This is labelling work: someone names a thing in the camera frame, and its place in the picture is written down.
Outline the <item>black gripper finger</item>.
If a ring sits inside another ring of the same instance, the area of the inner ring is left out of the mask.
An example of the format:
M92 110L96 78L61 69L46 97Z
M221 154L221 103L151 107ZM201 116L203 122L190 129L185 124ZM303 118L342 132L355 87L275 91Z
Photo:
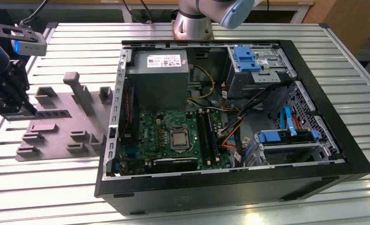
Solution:
M2 98L8 100L8 105L14 107L21 107L21 80L18 75L10 67L0 74Z
M25 115L34 116L37 110L29 103L29 97L26 94L26 91L29 90L29 82L24 62L21 60L10 60L10 69L10 79L14 91L17 92L17 102L25 109Z

